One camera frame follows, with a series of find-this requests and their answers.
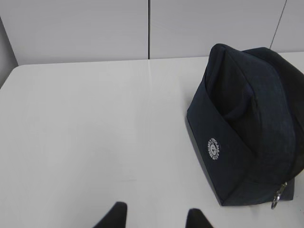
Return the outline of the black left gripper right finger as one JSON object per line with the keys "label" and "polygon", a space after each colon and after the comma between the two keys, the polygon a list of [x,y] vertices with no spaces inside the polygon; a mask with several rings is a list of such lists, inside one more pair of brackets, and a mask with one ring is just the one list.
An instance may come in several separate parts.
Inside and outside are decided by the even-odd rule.
{"label": "black left gripper right finger", "polygon": [[185,228],[213,228],[200,209],[189,209]]}

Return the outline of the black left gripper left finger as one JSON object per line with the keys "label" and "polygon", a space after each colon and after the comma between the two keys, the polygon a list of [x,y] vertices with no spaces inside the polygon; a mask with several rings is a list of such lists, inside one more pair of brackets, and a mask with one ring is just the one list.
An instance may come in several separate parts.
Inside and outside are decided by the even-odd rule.
{"label": "black left gripper left finger", "polygon": [[127,204],[117,201],[110,210],[97,222],[94,228],[125,228]]}

